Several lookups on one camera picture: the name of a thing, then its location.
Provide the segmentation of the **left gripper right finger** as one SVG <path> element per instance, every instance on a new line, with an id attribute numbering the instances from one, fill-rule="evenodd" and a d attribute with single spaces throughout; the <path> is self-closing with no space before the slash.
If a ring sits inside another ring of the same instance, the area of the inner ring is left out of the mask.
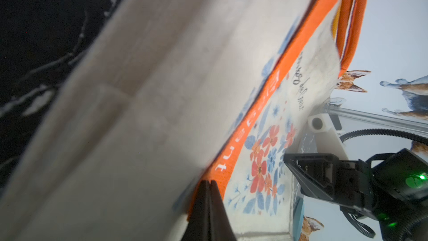
<path id="1" fill-rule="evenodd" d="M 211 241 L 237 241 L 232 230 L 217 182 L 210 183 L 210 211 L 209 211 Z"/>

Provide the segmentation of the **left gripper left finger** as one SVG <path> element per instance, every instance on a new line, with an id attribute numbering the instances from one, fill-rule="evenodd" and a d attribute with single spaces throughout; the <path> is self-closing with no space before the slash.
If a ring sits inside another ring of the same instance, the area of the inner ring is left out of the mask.
<path id="1" fill-rule="evenodd" d="M 210 240 L 210 182 L 202 181 L 197 189 L 193 210 L 181 241 Z"/>

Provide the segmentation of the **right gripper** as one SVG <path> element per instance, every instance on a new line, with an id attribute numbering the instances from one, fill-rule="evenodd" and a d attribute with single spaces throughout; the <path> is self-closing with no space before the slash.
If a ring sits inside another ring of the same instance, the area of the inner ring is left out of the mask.
<path id="1" fill-rule="evenodd" d="M 305 196 L 331 201 L 344 214 L 375 219 L 372 173 L 362 160 L 344 161 L 333 154 L 286 154 L 284 163 Z"/>

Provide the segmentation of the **cream bag orange handles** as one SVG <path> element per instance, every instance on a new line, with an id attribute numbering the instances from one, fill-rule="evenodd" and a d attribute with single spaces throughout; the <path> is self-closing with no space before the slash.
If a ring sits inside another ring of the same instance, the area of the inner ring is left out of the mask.
<path id="1" fill-rule="evenodd" d="M 367 0 L 1 0 L 1 239 L 181 241 L 204 180 L 237 241 L 293 238 L 281 160 Z"/>

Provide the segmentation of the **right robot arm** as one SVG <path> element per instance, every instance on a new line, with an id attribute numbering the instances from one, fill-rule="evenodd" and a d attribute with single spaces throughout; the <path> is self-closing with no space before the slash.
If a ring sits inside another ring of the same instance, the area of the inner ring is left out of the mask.
<path id="1" fill-rule="evenodd" d="M 405 241 L 428 218 L 428 164 L 404 148 L 366 161 L 340 160 L 334 154 L 286 154 L 284 163 L 303 195 L 340 206 L 363 235 L 375 232 L 359 219 L 380 224 L 385 241 Z"/>

